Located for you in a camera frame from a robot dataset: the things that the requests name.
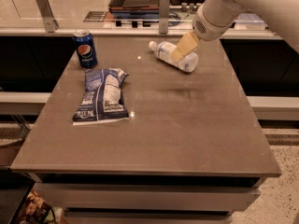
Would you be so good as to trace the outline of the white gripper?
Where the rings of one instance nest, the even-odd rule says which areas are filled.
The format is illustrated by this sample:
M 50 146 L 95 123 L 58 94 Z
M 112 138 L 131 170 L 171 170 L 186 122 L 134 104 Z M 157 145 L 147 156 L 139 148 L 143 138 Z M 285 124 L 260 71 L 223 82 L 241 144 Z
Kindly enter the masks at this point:
M 199 38 L 211 41 L 221 37 L 233 20 L 231 14 L 222 8 L 201 5 L 192 20 L 193 32 L 186 33 L 171 53 L 174 61 L 179 61 L 197 49 Z

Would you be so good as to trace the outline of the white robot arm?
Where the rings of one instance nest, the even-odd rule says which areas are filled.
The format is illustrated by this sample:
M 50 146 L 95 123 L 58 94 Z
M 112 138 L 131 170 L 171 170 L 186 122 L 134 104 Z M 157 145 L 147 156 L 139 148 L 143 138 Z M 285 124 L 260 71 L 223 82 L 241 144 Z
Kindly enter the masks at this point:
M 171 57 L 178 61 L 193 52 L 201 40 L 221 37 L 235 18 L 247 10 L 299 51 L 299 0 L 205 0 L 193 17 L 192 30 L 179 40 Z

